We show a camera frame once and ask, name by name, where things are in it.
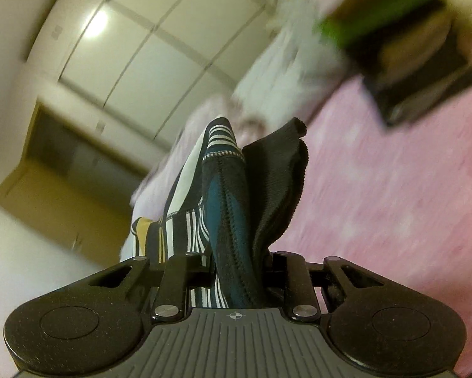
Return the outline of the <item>folded lilac quilt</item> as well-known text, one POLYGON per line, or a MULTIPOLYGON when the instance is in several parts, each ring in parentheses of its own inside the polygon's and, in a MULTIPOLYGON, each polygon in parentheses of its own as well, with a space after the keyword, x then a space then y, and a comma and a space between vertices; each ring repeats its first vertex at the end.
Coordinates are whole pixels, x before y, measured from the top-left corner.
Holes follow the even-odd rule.
POLYGON ((140 217, 160 219, 169 190, 197 140, 202 137, 209 122, 220 116, 229 120, 240 147, 264 137, 264 122, 243 116, 242 107, 236 101, 222 94, 209 97, 188 117, 169 153, 147 173, 134 190, 130 200, 132 220, 140 217))

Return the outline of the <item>wooden bedroom door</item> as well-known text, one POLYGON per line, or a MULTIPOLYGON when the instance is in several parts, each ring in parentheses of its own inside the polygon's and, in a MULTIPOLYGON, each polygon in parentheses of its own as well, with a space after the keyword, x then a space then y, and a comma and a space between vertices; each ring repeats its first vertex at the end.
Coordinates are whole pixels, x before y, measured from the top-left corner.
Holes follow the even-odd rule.
POLYGON ((130 199, 146 169, 37 104, 16 168, 0 184, 0 207, 92 262, 118 262, 130 199))

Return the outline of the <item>stack of dark folded clothes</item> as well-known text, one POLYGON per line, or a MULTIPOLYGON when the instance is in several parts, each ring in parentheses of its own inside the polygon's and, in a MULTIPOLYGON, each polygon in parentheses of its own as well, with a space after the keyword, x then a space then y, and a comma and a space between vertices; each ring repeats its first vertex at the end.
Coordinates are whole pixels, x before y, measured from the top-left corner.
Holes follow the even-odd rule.
MULTIPOLYGON (((324 19, 347 20, 375 2, 338 0, 324 19)), ((472 86, 472 59, 445 0, 430 0, 339 49, 356 65, 388 128, 413 124, 472 86)))

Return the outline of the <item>white fluffy pillow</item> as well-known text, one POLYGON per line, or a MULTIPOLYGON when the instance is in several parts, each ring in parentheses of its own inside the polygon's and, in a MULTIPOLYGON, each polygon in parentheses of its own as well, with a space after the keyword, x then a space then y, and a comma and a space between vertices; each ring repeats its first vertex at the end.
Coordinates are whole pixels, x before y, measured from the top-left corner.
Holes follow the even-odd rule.
POLYGON ((350 62, 315 31, 311 0, 283 0, 273 23, 279 32, 233 93, 241 118, 274 131, 296 117, 309 123, 350 74, 350 62))

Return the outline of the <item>pink rose bedspread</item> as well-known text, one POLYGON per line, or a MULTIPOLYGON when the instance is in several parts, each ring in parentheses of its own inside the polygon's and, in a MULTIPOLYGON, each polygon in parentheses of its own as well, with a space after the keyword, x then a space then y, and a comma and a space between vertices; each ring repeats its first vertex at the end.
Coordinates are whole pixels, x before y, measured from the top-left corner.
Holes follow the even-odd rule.
POLYGON ((276 251, 339 256, 453 308, 472 373, 472 88, 386 131, 359 78, 310 123, 301 201, 276 251))

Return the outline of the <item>green folded garment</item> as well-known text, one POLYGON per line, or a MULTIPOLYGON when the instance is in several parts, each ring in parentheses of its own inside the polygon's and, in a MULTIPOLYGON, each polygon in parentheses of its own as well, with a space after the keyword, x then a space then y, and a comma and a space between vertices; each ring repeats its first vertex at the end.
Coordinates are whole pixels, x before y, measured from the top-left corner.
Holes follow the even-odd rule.
POLYGON ((345 48, 359 37, 398 19, 428 1, 430 0, 376 0, 368 8, 356 11, 356 14, 347 20, 338 20, 332 15, 326 17, 316 26, 317 31, 339 48, 345 48))

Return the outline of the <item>striped teal yellow sweater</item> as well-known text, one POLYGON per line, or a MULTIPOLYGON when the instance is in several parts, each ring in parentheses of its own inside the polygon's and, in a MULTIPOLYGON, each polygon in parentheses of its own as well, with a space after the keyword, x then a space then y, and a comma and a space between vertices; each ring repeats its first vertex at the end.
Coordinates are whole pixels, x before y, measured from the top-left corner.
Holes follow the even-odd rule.
POLYGON ((280 285, 269 247, 288 228, 300 201, 309 161, 306 125, 293 118, 240 148, 228 119, 213 119, 196 141, 161 216, 138 217, 122 260, 146 256, 162 264, 174 255, 208 253, 216 269, 210 288, 196 288, 193 306, 280 306, 280 285))

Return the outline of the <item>white wardrobe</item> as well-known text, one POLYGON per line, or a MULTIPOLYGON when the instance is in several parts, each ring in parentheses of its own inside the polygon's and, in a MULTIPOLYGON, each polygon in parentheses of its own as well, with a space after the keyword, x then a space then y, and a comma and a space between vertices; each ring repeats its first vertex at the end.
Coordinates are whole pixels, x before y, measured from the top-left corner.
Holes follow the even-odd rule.
POLYGON ((29 62, 145 137, 171 144, 267 47, 276 0, 57 0, 29 62))

